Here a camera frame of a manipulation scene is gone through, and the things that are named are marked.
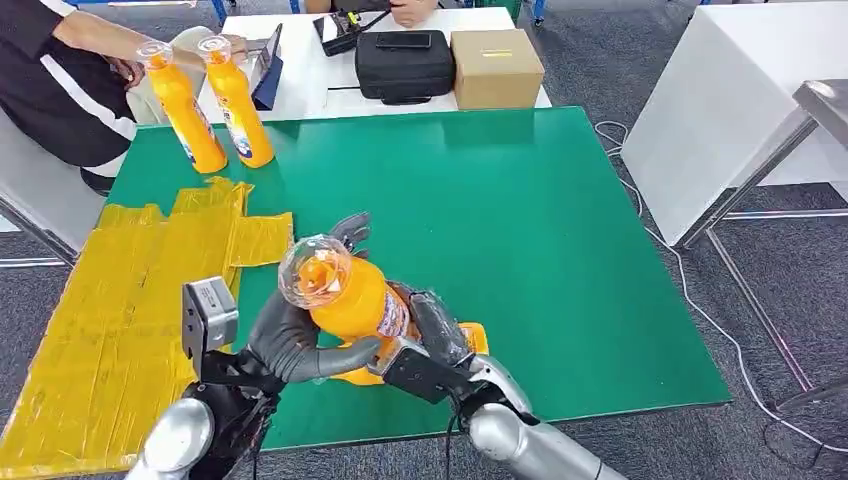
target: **metal table leg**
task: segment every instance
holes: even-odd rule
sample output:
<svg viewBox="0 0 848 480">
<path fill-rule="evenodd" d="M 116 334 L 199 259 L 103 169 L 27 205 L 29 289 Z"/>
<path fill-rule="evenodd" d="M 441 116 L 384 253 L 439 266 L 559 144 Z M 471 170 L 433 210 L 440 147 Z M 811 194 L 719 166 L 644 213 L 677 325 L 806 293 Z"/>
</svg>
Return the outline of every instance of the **metal table leg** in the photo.
<svg viewBox="0 0 848 480">
<path fill-rule="evenodd" d="M 736 282 L 736 285 L 739 287 L 739 290 L 742 292 L 742 295 L 745 297 L 745 301 L 748 302 L 748 306 L 751 307 L 751 310 L 754 312 L 754 316 L 757 317 L 757 320 L 760 321 L 763 328 L 771 339 L 772 343 L 774 343 L 775 347 L 777 347 L 778 352 L 780 352 L 780 356 L 783 357 L 783 361 L 786 363 L 786 366 L 789 367 L 789 370 L 792 372 L 792 376 L 795 377 L 795 380 L 798 381 L 798 384 L 801 386 L 801 389 L 804 392 L 810 391 L 813 389 L 813 384 L 810 382 L 810 379 L 807 377 L 807 374 L 804 373 L 804 370 L 801 368 L 801 365 L 798 364 L 798 361 L 795 359 L 795 356 L 792 355 L 792 352 L 789 350 L 789 346 L 786 344 L 786 341 L 780 335 L 780 332 L 777 330 L 777 327 L 774 325 L 774 322 L 771 321 L 771 318 L 766 313 L 763 305 L 760 303 L 757 296 L 754 295 L 754 291 L 751 290 L 751 287 L 748 285 L 748 282 L 745 281 L 745 277 L 742 276 L 742 272 L 739 271 L 739 268 L 736 266 L 736 262 L 733 261 L 733 258 L 730 257 L 730 254 L 724 248 L 724 245 L 721 243 L 721 240 L 718 239 L 715 232 L 712 228 L 706 230 L 707 238 L 710 239 L 716 251 L 718 252 L 719 257 L 721 257 L 722 262 L 727 267 L 727 270 L 730 271 L 730 275 L 733 277 L 733 280 Z"/>
<path fill-rule="evenodd" d="M 825 398 L 836 395 L 844 390 L 848 390 L 848 375 L 839 378 L 834 382 L 830 382 L 827 385 L 822 385 L 821 387 L 807 390 L 804 393 L 793 395 L 775 405 L 775 408 L 777 408 L 780 412 L 791 412 L 795 408 L 806 405 L 809 402 L 824 400 Z"/>
<path fill-rule="evenodd" d="M 848 208 L 826 210 L 772 210 L 769 212 L 730 212 L 724 220 L 775 220 L 779 218 L 848 217 Z"/>
<path fill-rule="evenodd" d="M 692 244 L 701 238 L 705 231 L 712 228 L 716 223 L 721 221 L 730 210 L 739 203 L 752 188 L 759 185 L 769 173 L 772 172 L 780 162 L 782 162 L 795 148 L 804 141 L 805 138 L 813 133 L 818 124 L 812 117 L 807 115 L 795 130 L 773 151 L 762 165 L 757 167 L 751 175 L 745 179 L 742 185 L 736 189 L 733 194 L 724 201 L 711 215 L 705 219 L 699 220 L 686 232 L 686 235 L 680 239 L 678 245 L 683 245 L 684 248 L 691 248 Z"/>
<path fill-rule="evenodd" d="M 66 264 L 74 266 L 76 263 L 77 256 L 79 255 L 76 250 L 68 246 L 67 243 L 62 241 L 62 239 L 57 237 L 53 232 L 49 230 L 42 230 L 41 227 L 32 223 L 28 218 L 23 216 L 2 198 L 0 198 L 0 215 L 6 217 L 7 220 L 18 227 L 21 231 L 27 232 L 37 238 Z"/>
</svg>

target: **phone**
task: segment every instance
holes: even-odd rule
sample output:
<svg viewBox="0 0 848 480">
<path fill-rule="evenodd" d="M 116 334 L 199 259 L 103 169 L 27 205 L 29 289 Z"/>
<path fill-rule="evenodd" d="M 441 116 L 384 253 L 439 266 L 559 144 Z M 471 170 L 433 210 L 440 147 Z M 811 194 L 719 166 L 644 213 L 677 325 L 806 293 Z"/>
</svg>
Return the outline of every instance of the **phone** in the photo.
<svg viewBox="0 0 848 480">
<path fill-rule="evenodd" d="M 377 48 L 430 48 L 430 34 L 416 32 L 381 32 Z"/>
</svg>

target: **clear bottle cap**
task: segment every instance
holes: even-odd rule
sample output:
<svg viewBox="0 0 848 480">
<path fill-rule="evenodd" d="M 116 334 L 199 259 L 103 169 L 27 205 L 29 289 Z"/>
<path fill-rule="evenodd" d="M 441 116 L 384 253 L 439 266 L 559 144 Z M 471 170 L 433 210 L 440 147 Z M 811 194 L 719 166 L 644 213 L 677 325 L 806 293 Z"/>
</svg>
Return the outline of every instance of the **clear bottle cap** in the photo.
<svg viewBox="0 0 848 480">
<path fill-rule="evenodd" d="M 138 61 L 150 70 L 165 68 L 174 61 L 174 49 L 158 40 L 143 43 L 135 53 Z"/>
<path fill-rule="evenodd" d="M 233 45 L 226 38 L 215 35 L 201 40 L 197 44 L 197 50 L 206 63 L 227 63 L 230 61 Z"/>
<path fill-rule="evenodd" d="M 280 263 L 280 291 L 300 308 L 326 305 L 344 289 L 351 263 L 350 252 L 339 240 L 328 235 L 302 238 Z"/>
</svg>

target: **green table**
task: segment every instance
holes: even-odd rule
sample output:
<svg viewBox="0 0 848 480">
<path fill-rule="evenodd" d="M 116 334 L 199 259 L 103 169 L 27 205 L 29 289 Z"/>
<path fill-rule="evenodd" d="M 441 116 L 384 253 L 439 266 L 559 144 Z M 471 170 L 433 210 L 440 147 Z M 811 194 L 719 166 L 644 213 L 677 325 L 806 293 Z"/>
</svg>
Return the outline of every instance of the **green table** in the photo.
<svg viewBox="0 0 848 480">
<path fill-rule="evenodd" d="M 298 236 L 367 210 L 371 259 L 483 323 L 491 352 L 548 421 L 730 400 L 665 267 L 580 108 L 267 124 L 276 160 L 252 170 L 249 215 L 292 211 Z M 155 203 L 203 184 L 170 128 L 143 129 L 110 203 Z M 276 287 L 245 269 L 243 344 Z M 265 448 L 444 430 L 432 406 L 390 387 L 289 385 Z"/>
</svg>

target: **white stripe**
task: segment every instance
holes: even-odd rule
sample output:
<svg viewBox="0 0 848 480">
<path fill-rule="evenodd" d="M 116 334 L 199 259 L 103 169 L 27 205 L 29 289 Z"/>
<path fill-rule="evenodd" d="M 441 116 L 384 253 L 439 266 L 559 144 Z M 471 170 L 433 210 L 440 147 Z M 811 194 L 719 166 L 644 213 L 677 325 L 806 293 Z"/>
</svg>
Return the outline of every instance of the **white stripe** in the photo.
<svg viewBox="0 0 848 480">
<path fill-rule="evenodd" d="M 117 158 L 109 160 L 103 165 L 96 167 L 81 167 L 89 172 L 100 175 L 101 177 L 115 178 L 118 176 L 118 171 L 121 170 L 121 165 L 124 164 L 124 159 L 127 158 L 127 152 L 122 153 Z"/>
<path fill-rule="evenodd" d="M 86 93 L 76 80 L 59 65 L 50 55 L 41 57 L 41 64 L 50 72 L 50 75 L 59 82 L 59 85 L 68 92 L 68 95 L 77 102 L 86 112 L 94 115 L 103 125 L 111 128 L 115 133 L 127 140 L 135 138 L 135 122 L 127 117 L 116 118 L 115 112 L 109 110 Z"/>
<path fill-rule="evenodd" d="M 62 0 L 41 0 L 41 3 L 63 17 L 67 17 L 77 10 L 76 7 L 63 2 Z"/>
</svg>

